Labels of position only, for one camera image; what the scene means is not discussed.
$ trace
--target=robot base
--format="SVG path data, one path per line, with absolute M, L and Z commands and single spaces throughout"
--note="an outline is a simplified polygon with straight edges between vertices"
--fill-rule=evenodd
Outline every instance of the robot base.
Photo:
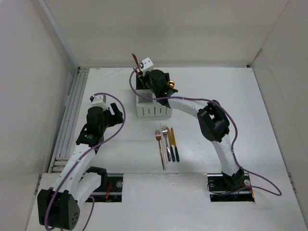
M 245 189 L 228 195 L 220 195 L 225 192 L 232 192 L 245 186 L 249 186 L 250 178 L 248 174 L 244 174 L 234 186 L 227 185 L 225 177 L 221 173 L 208 173 L 207 180 L 207 188 L 211 192 L 211 202 L 255 201 L 252 189 Z
M 108 200 L 106 201 L 106 193 L 108 192 L 108 185 L 111 185 Z M 123 189 L 123 174 L 109 173 L 104 183 L 100 185 L 91 196 L 94 197 L 95 202 L 122 202 L 122 189 Z

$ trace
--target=white table surface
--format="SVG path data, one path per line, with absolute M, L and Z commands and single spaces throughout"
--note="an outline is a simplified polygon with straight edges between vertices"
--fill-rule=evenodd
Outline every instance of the white table surface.
M 282 196 L 254 190 L 255 203 L 211 203 L 204 173 L 220 172 L 220 163 L 212 144 L 202 136 L 197 120 L 176 110 L 167 120 L 138 119 L 136 98 L 128 85 L 131 69 L 91 69 L 74 140 L 86 122 L 89 97 L 96 92 L 114 94 L 126 108 L 127 122 L 113 141 L 100 148 L 91 165 L 129 174 L 124 175 L 123 201 L 96 203 L 87 230 L 307 230 L 252 69 L 160 69 L 170 73 L 175 88 L 182 94 L 216 99 L 225 107 L 239 129 L 235 152 L 240 164 L 275 182 Z M 174 128 L 180 154 L 180 162 L 168 164 L 165 172 L 154 138 L 154 130 L 160 124 Z M 118 126 L 108 128 L 106 137 L 116 129 Z M 41 188 L 47 189 L 56 177 L 57 174 L 45 174 Z M 257 177 L 251 176 L 251 182 L 274 190 Z M 81 230 L 89 211 L 90 205 L 84 205 L 76 231 Z M 40 230 L 44 228 L 38 225 L 34 205 L 28 231 Z

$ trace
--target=rectangular opening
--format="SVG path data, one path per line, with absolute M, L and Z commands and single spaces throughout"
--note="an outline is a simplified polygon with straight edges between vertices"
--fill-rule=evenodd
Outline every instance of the rectangular opening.
M 108 174 L 107 183 L 105 186 L 100 185 L 91 196 L 95 202 L 122 202 L 123 174 Z
M 140 95 L 142 95 L 145 98 L 151 98 L 152 97 L 152 93 L 151 92 L 140 92 Z M 152 103 L 152 100 L 145 100 L 143 98 L 138 97 L 138 103 Z
M 219 194 L 211 194 L 210 195 L 211 202 L 236 202 L 236 201 L 250 201 L 255 202 L 255 199 L 251 193 L 240 193 L 240 194 L 232 194 L 220 196 Z

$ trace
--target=copper fork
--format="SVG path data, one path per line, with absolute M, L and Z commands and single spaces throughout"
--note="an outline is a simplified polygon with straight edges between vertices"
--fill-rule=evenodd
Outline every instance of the copper fork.
M 159 152 L 160 152 L 160 158 L 162 159 L 162 164 L 163 164 L 163 170 L 165 170 L 165 163 L 164 163 L 164 157 L 163 157 L 163 150 L 162 150 L 162 147 L 160 145 L 160 141 L 162 139 L 162 135 L 160 134 L 160 130 L 156 130 L 155 131 L 155 137 L 156 137 L 156 140 L 158 141 L 158 144 L 159 144 Z

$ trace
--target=knife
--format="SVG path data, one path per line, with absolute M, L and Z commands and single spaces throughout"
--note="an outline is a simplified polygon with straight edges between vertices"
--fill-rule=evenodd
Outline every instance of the knife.
M 175 143 L 173 128 L 171 128 L 171 136 L 172 136 L 172 145 L 174 145 L 174 149 L 175 149 L 175 157 L 176 157 L 177 161 L 180 162 L 177 144 Z
M 169 139 L 169 145 L 170 145 L 170 151 L 171 151 L 171 158 L 172 158 L 172 161 L 175 162 L 174 152 L 172 148 L 172 137 L 171 137 L 171 133 L 168 127 L 167 127 L 167 131 L 168 131 L 168 139 Z

